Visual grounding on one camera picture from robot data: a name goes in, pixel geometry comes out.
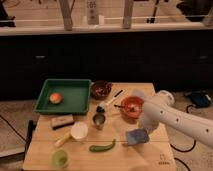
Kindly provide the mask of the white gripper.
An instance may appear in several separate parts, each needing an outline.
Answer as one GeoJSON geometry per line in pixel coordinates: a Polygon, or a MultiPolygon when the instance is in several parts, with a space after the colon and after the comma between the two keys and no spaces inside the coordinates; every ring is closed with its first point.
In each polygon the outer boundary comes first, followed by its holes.
{"type": "Polygon", "coordinates": [[[138,126],[140,128],[145,129],[148,134],[151,134],[153,131],[155,131],[158,128],[159,123],[150,118],[142,117],[139,120],[138,126]]]}

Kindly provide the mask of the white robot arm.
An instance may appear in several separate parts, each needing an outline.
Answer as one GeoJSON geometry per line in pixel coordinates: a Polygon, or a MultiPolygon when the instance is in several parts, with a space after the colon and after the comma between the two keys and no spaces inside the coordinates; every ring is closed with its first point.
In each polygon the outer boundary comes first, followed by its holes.
{"type": "Polygon", "coordinates": [[[213,149],[213,120],[177,110],[173,108],[174,102],[174,96],[166,90],[146,97],[142,106],[141,126],[151,134],[163,123],[213,149]]]}

